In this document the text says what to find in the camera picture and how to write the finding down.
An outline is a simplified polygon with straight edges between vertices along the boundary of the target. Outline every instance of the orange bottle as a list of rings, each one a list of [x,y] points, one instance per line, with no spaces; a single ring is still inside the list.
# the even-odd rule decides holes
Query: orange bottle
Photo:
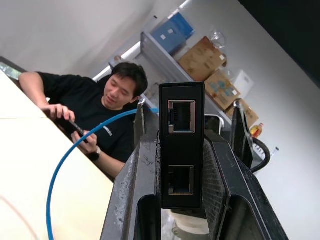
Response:
[[[263,127],[264,127],[263,123],[260,123],[259,125],[253,126],[250,130],[252,137],[257,139],[262,134]]]

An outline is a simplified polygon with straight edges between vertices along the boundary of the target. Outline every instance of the man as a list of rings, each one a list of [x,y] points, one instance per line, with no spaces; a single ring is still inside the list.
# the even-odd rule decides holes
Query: man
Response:
[[[148,87],[144,69],[127,62],[115,66],[105,87],[87,77],[42,72],[23,73],[19,81],[24,93],[53,121],[71,120],[84,130],[125,112],[125,106],[137,101]],[[66,135],[74,143],[81,138],[77,132]],[[133,151],[132,118],[123,117],[86,140],[78,148],[114,179]]]

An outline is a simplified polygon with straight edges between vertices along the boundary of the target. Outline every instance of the wristwatch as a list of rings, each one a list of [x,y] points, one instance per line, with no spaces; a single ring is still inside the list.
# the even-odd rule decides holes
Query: wristwatch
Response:
[[[99,157],[100,157],[100,154],[101,154],[100,147],[98,147],[98,146],[96,146],[96,147],[97,147],[97,149],[96,149],[95,152],[91,152],[91,153],[86,155],[87,158],[90,159],[92,162],[97,161],[99,159]]]

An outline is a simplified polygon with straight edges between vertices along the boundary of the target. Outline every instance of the white table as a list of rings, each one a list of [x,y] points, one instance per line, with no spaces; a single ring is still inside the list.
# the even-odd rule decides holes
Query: white table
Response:
[[[48,239],[52,175],[71,141],[0,71],[0,239]],[[62,166],[51,202],[55,240],[98,240],[112,182],[75,149]]]

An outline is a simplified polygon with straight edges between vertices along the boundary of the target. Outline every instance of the ear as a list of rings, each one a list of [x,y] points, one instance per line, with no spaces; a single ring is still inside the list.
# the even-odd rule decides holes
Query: ear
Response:
[[[138,101],[140,98],[141,98],[141,96],[136,96],[136,97],[132,98],[130,103],[133,104],[135,101]]]

